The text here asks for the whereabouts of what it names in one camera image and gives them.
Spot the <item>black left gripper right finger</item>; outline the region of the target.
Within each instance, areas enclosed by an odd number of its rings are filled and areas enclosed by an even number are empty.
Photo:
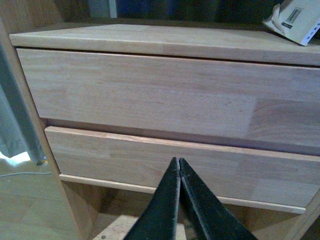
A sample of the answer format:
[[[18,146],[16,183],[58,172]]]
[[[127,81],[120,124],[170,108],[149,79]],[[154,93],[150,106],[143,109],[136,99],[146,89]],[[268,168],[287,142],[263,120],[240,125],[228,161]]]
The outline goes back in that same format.
[[[184,158],[179,159],[182,205],[199,240],[254,240]]]

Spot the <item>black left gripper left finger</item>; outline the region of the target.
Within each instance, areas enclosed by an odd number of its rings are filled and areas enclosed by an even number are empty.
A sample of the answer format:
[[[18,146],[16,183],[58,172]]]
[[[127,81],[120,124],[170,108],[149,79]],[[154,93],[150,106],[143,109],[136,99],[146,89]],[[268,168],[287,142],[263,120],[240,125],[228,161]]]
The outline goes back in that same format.
[[[172,158],[151,201],[124,237],[126,240],[174,240],[181,188],[180,163]]]

